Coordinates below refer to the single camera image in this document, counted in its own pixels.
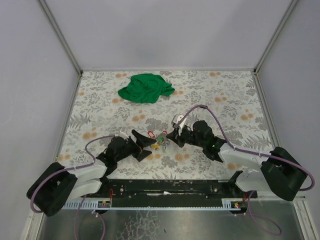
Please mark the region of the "red key tag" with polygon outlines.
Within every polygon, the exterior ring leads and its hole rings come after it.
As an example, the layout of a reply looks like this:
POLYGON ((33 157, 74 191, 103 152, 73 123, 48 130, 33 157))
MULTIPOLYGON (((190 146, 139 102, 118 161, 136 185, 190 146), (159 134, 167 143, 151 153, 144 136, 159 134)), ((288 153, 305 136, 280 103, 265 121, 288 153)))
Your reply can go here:
POLYGON ((155 135, 154 135, 154 133, 152 131, 148 131, 147 134, 152 139, 155 137, 155 135))

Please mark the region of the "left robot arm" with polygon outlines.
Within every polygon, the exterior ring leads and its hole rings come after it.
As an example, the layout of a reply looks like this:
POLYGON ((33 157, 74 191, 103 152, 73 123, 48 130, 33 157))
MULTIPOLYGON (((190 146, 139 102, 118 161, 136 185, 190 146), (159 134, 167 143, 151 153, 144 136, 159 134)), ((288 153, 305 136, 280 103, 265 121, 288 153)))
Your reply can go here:
POLYGON ((136 130, 131 133, 135 139, 124 132, 100 137, 101 140, 109 139, 110 142, 98 156, 94 156, 85 146, 85 152, 92 158, 89 163, 51 163, 26 193, 31 210, 51 217, 59 212, 67 201, 97 193, 102 186, 101 179, 110 175, 119 161, 132 156, 141 162, 148 157, 151 151, 146 150, 146 147, 157 141, 136 130))

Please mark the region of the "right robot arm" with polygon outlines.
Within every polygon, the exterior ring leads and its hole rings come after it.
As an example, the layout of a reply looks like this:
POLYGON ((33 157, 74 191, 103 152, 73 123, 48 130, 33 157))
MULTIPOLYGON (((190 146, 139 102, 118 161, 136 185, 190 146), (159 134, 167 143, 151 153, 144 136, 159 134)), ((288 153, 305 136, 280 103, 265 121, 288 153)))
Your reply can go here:
POLYGON ((192 127, 173 120, 172 126, 174 130, 167 138, 180 148, 185 144, 197 146, 212 161, 240 164, 251 169, 251 173, 242 172, 235 180, 244 192, 272 192, 285 201, 292 201, 307 178, 299 163, 282 147, 254 155, 250 148, 239 150, 238 146, 231 147, 226 140, 215 136, 204 120, 196 121, 192 127))

